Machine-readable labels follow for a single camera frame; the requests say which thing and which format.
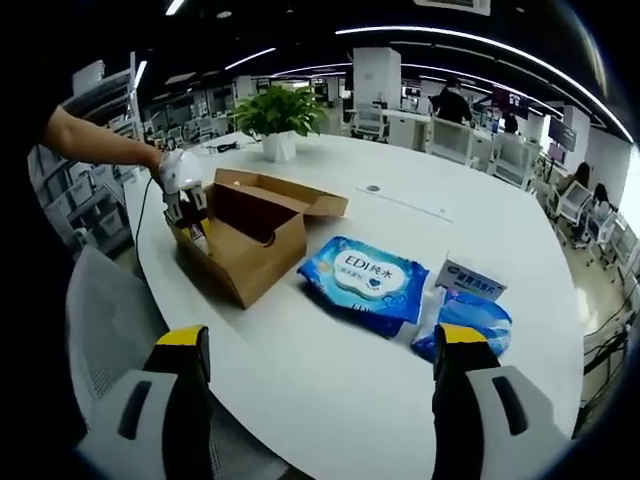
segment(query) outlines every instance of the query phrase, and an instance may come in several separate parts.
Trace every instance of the blue package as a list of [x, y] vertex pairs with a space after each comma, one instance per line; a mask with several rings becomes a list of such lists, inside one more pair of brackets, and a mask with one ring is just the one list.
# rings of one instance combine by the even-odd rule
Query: blue package
[[[511, 341], [512, 322], [509, 314], [495, 302], [473, 293], [446, 290], [437, 315], [437, 323], [471, 327], [480, 332], [496, 356], [502, 355]], [[418, 355], [432, 363], [435, 357], [433, 330], [433, 323], [425, 323], [411, 344]]]
[[357, 311], [365, 327], [395, 337], [403, 322], [418, 324], [429, 271], [357, 240], [334, 237], [298, 273], [332, 304]]

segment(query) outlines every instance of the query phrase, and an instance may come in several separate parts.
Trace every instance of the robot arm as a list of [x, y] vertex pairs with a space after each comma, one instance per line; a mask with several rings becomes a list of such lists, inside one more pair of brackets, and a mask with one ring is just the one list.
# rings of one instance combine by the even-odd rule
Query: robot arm
[[174, 223], [184, 217], [180, 207], [182, 192], [196, 210], [206, 211], [207, 198], [202, 189], [203, 174], [195, 155], [181, 149], [169, 152], [160, 162], [160, 180], [164, 190], [163, 199]]

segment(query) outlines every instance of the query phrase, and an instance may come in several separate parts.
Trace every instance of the computer monitor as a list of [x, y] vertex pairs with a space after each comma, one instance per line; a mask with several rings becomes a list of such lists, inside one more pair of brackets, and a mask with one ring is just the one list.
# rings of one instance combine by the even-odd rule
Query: computer monitor
[[576, 132], [555, 117], [551, 117], [549, 123], [549, 138], [558, 142], [568, 152], [576, 148]]
[[511, 112], [525, 120], [529, 118], [529, 99], [527, 97], [495, 87], [491, 104], [503, 112]]
[[548, 151], [549, 157], [560, 164], [564, 164], [564, 150], [562, 150], [559, 146], [555, 144], [549, 145]]

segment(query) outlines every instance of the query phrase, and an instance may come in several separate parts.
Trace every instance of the box flap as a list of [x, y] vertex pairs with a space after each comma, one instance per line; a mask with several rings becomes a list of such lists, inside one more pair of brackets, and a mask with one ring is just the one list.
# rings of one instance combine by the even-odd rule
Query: box flap
[[342, 216], [348, 200], [322, 190], [253, 172], [218, 168], [215, 183], [282, 205], [290, 210], [316, 216]]

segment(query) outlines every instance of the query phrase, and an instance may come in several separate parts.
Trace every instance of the table surface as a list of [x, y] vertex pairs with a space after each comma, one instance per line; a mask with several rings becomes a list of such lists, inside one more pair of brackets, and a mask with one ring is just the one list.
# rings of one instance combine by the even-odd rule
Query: table surface
[[404, 118], [407, 120], [414, 120], [421, 123], [429, 123], [431, 121], [430, 115], [422, 115], [421, 113], [403, 112], [401, 110], [382, 110], [382, 114], [387, 117]]
[[[343, 137], [301, 138], [286, 165], [265, 162], [260, 145], [192, 151], [207, 178], [232, 167], [349, 198], [345, 218], [306, 222], [309, 254], [345, 235], [417, 260], [434, 276], [448, 253], [499, 272], [508, 288], [498, 303], [513, 318], [501, 363], [518, 367], [551, 399], [555, 423], [570, 436], [582, 389], [582, 327], [567, 263], [534, 197], [425, 153]], [[140, 173], [125, 185], [134, 229], [147, 179]], [[371, 184], [380, 195], [363, 191]], [[210, 388], [222, 404], [314, 478], [430, 478], [431, 364], [405, 345], [329, 316], [302, 293], [296, 267], [247, 311], [235, 307], [177, 252], [163, 209], [153, 184], [140, 262], [170, 328], [209, 327]]]

